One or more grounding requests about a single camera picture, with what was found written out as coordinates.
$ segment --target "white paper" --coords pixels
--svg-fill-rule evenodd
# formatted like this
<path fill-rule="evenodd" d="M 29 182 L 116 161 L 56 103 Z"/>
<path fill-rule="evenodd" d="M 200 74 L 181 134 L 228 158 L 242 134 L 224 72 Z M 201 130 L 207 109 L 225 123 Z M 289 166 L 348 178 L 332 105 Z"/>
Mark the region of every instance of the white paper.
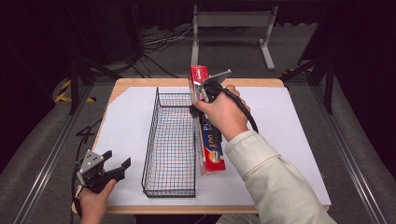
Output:
<path fill-rule="evenodd" d="M 238 87 L 250 106 L 260 134 L 291 161 L 311 184 L 319 201 L 330 205 L 312 151 L 286 88 Z M 160 92 L 189 93 L 187 87 L 160 87 Z M 156 87 L 131 87 L 107 108 L 94 151 L 113 151 L 105 163 L 111 170 L 131 157 L 132 165 L 110 195 L 109 205 L 254 205 L 245 184 L 224 156 L 226 171 L 214 175 L 196 175 L 196 198 L 149 199 L 143 193 L 141 179 L 146 158 L 149 129 Z"/>

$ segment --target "red box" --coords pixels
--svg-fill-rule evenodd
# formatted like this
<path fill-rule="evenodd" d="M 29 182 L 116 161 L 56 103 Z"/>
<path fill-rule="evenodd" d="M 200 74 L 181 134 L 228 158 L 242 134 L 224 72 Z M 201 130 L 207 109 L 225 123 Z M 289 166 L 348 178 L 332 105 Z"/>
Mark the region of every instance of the red box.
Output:
<path fill-rule="evenodd" d="M 209 77 L 205 66 L 192 65 L 189 76 L 189 87 L 191 99 L 203 100 L 204 97 L 199 91 L 201 83 Z M 197 152 L 200 162 L 201 175 L 211 174 L 217 171 L 225 170 L 225 162 L 221 144 L 213 141 L 212 124 L 205 115 L 198 116 L 195 119 L 195 125 L 198 128 Z"/>

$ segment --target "wire basket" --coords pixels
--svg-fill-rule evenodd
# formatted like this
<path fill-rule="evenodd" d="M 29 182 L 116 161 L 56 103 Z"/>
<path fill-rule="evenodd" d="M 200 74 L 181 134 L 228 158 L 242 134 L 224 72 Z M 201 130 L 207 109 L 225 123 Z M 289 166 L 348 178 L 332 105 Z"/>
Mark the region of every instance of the wire basket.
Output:
<path fill-rule="evenodd" d="M 149 198 L 195 197 L 195 128 L 188 93 L 156 93 L 142 176 Z"/>

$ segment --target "sleeve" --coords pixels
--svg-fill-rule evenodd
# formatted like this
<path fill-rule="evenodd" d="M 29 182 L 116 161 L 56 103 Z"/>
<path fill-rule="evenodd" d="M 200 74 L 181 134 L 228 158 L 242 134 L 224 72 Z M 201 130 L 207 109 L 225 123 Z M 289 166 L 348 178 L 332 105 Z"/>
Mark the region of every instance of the sleeve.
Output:
<path fill-rule="evenodd" d="M 261 223 L 335 223 L 300 172 L 258 133 L 238 134 L 225 153 L 245 181 Z"/>

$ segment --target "metal mesh basket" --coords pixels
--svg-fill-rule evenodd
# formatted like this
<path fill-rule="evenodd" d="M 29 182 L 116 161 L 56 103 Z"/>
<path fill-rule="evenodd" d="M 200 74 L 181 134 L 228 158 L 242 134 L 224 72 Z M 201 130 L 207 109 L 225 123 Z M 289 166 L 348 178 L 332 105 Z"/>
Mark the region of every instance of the metal mesh basket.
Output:
<path fill-rule="evenodd" d="M 195 197 L 195 128 L 187 93 L 156 93 L 142 177 L 149 198 Z"/>

